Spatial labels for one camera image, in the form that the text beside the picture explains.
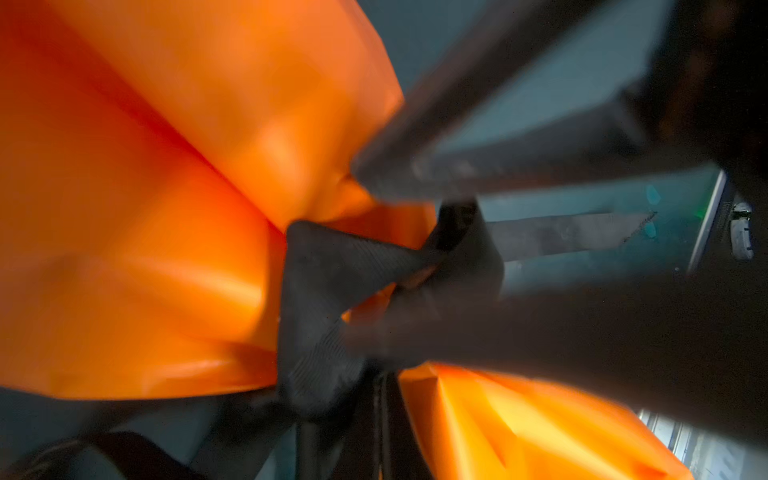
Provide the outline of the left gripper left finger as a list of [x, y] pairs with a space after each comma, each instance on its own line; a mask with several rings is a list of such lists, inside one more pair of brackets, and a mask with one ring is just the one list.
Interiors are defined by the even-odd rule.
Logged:
[[354, 411], [330, 478], [373, 480], [380, 473], [380, 375], [369, 374], [356, 391]]

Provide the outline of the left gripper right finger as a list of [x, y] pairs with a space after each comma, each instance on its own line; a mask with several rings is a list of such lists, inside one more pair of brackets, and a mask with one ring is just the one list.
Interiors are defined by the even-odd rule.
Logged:
[[381, 478], [431, 480], [432, 474], [416, 442], [395, 373], [380, 380]]

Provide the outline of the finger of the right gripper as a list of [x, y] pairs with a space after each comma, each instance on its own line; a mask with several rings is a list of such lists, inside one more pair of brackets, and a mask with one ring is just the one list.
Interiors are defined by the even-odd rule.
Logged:
[[348, 325], [349, 350], [542, 378], [751, 444], [767, 440], [767, 278], [703, 271], [498, 296], [421, 287]]
[[357, 154], [354, 178], [380, 201], [454, 200], [649, 172], [641, 93], [490, 144], [439, 144], [597, 11], [601, 1], [497, 1], [448, 50]]

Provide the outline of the black printed ribbon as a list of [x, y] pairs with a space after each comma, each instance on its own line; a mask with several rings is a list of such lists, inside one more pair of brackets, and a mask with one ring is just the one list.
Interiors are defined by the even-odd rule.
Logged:
[[296, 222], [287, 232], [277, 383], [227, 396], [189, 463], [138, 433], [106, 428], [32, 451], [5, 477], [56, 479], [92, 451], [125, 479], [254, 479], [294, 430], [296, 477], [331, 479], [364, 378], [397, 375], [348, 350], [345, 313], [387, 287], [399, 300], [421, 287], [477, 278], [497, 293], [507, 261], [613, 249], [650, 220], [648, 213], [596, 213], [490, 223], [477, 203], [452, 203], [440, 208], [418, 250]]

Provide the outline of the orange wrapping paper sheet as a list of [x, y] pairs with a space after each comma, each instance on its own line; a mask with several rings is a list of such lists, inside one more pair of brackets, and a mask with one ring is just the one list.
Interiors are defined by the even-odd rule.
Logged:
[[[1, 383], [69, 400], [277, 383], [287, 232], [413, 250], [350, 162], [402, 102], [353, 1], [1, 5]], [[394, 367], [432, 479], [687, 479], [626, 407], [552, 382]]]

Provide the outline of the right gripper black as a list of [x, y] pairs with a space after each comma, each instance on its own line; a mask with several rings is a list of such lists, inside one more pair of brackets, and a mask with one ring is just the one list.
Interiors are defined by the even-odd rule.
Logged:
[[766, 179], [766, 2], [676, 2], [638, 104], [653, 139], [689, 139]]

